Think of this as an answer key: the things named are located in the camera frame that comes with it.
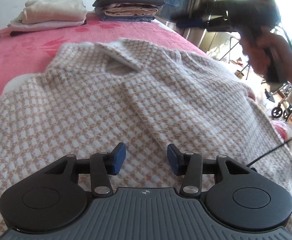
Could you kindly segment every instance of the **bed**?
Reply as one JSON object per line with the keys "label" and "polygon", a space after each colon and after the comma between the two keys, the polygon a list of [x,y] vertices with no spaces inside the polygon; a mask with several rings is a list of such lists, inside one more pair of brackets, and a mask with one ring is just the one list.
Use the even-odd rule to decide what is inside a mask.
{"label": "bed", "polygon": [[[9,35],[8,28],[0,33],[0,195],[9,186],[70,151],[84,158],[94,152],[110,150],[119,139],[127,144],[128,155],[119,176],[111,180],[115,188],[180,186],[180,179],[171,174],[167,164],[165,147],[168,143],[176,144],[183,151],[200,151],[208,158],[227,152],[245,163],[281,142],[254,103],[254,94],[247,85],[158,21],[109,23],[100,21],[92,13],[87,16],[87,24],[79,27],[15,37]],[[119,69],[124,74],[114,79],[115,72],[98,72],[103,64],[112,65],[109,70]],[[108,90],[107,84],[114,87]],[[210,91],[212,84],[216,88]],[[220,108],[225,99],[229,103],[228,111]],[[43,103],[36,107],[39,113],[34,117],[35,123],[27,118],[16,125],[18,118],[29,114],[28,108],[24,112],[19,109],[33,102]],[[84,107],[83,102],[88,102],[89,107]],[[109,113],[117,111],[111,120],[104,108],[94,109],[102,104]],[[64,114],[73,111],[73,116],[67,119],[63,116],[63,121],[58,123],[57,120],[56,124],[61,105]],[[169,106],[166,113],[164,106]],[[244,116],[247,109],[251,119]],[[82,115],[79,119],[85,116],[82,126],[76,125],[74,120],[79,112]],[[111,133],[103,130],[114,122],[118,122],[118,126]],[[89,124],[96,127],[86,131]],[[61,135],[63,129],[58,130],[63,125],[71,126],[72,130],[64,130],[65,136],[70,138],[76,133],[85,131],[86,134],[68,143]],[[31,127],[29,137],[23,127]],[[62,148],[56,136],[65,141]],[[286,148],[277,154],[280,159],[269,155],[258,162],[256,168],[292,195],[292,155]],[[212,179],[207,178],[204,187],[211,183]],[[81,184],[87,186],[85,178]],[[292,231],[292,216],[289,229]],[[0,235],[5,230],[0,215]]]}

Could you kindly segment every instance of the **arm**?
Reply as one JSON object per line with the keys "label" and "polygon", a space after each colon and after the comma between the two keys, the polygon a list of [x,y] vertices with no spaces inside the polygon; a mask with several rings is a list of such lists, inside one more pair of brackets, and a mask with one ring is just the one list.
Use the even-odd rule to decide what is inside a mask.
{"label": "arm", "polygon": [[240,40],[240,44],[243,48],[243,54],[249,56],[249,64],[251,64],[255,73],[262,75],[267,73],[267,67],[270,65],[270,59],[263,49],[267,47],[275,48],[281,59],[287,80],[292,84],[292,51],[282,36],[266,31],[257,39],[256,45],[251,45],[245,37]]}

